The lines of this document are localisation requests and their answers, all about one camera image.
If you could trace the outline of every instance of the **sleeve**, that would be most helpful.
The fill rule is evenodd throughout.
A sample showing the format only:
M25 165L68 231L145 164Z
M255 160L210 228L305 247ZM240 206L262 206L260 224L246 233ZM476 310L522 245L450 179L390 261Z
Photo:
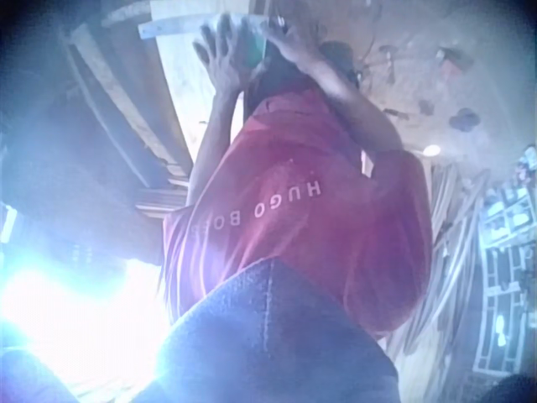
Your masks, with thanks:
M185 207L172 212L163 221L164 262L160 270L159 289L164 292L164 303L171 323L179 318L177 270L181 246L193 211L193 206Z
M352 272L347 310L371 334L410 317L430 278L432 229L425 173L405 151L379 155L372 173L361 264Z

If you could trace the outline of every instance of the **wooden board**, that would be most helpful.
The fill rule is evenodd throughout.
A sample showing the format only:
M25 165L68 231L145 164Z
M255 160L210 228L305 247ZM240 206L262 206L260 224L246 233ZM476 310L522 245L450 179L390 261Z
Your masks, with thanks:
M151 2L151 16L153 20L159 20L194 14L247 14L251 3L253 0L154 0ZM159 36L156 39L169 93L193 160L196 160L214 97L211 81L192 48L194 39L199 38L196 33ZM232 139L242 127L242 117L240 98L233 118Z

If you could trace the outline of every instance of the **wooden plank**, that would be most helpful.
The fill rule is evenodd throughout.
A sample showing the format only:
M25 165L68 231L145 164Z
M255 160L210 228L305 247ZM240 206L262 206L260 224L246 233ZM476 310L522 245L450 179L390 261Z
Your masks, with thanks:
M179 161L176 161L160 142L159 137L149 127L140 111L136 108L136 105L134 105L129 95L125 92L123 86L112 73L106 58L92 37L87 24L82 24L75 29L71 35L71 40L93 75L99 80L108 96L127 119L131 128L140 136L151 151L153 151L153 154L169 164L178 163Z
M115 24L124 23L133 18L149 16L151 14L151 5L149 0L143 0L120 7L109 13L102 21L104 28L110 28Z
M163 186L168 176L166 169L144 148L143 143L138 141L136 133L102 87L90 86L86 82L84 70L88 70L88 67L80 54L71 51L63 34L60 34L60 43L86 104L117 152L144 186Z
M192 159L185 139L182 133L177 138L173 128L170 127L171 125L166 122L168 117L164 113L165 105L162 104L166 97L169 109L173 114L175 111L171 104L171 98L169 98L169 92L166 91L166 82L159 59L156 60L157 65L151 64L151 59L145 52L146 45L150 45L150 43L139 40L135 29L136 24L124 24L122 28L114 30L104 30L100 24L88 24L88 27L112 74L117 78L152 133L155 133L160 143L168 151L172 160L178 161L177 166L182 167L179 175L190 173ZM158 57L156 44L153 45ZM161 80L152 80L157 76L161 76ZM156 88L152 88L148 84L153 84ZM160 87L163 87L161 93L157 92ZM177 118L175 118L175 125L179 126Z
M208 13L249 12L251 0L158 0L151 2L153 20ZM157 37L160 59L175 111L183 129L190 155L196 160L206 122L211 113L214 88L192 48L199 34ZM232 123L232 138L242 127L242 97Z

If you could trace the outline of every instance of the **hand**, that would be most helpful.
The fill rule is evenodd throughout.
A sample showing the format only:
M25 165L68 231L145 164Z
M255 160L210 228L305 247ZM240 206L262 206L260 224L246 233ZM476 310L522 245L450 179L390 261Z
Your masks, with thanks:
M305 24L293 25L287 33L279 26L263 24L261 32L266 40L279 49L285 59L294 63L305 74L309 74L310 68L316 62L324 60L312 29L308 29Z
M239 28L233 27L229 14L220 18L216 34L206 25L201 27L205 43L194 42L194 50L209 73L217 94L238 96L267 70L265 61L254 69L247 65L250 34L246 20Z

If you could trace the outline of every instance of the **debris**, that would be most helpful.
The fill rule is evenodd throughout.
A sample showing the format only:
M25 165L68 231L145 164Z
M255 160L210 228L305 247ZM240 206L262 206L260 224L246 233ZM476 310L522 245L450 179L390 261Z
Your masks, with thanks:
M470 67L473 66L474 60L470 55L467 55L460 49L455 48L439 48L436 53L436 57L441 60L441 64L444 65L446 62L456 67L456 69L461 72L467 72Z
M395 84L394 55L397 53L398 49L391 44L383 44L378 50L386 55L389 69L388 84L393 85Z
M420 113L425 116L433 116L435 114L435 104L425 99L420 99L418 102Z
M390 109L388 107L385 108L383 110L383 112L386 113L387 115L395 116L395 117L401 118L403 120L409 120L409 114L408 113L396 111L395 109Z
M456 116L450 118L450 126L464 133L471 132L479 123L481 123L479 115L468 107L464 107Z

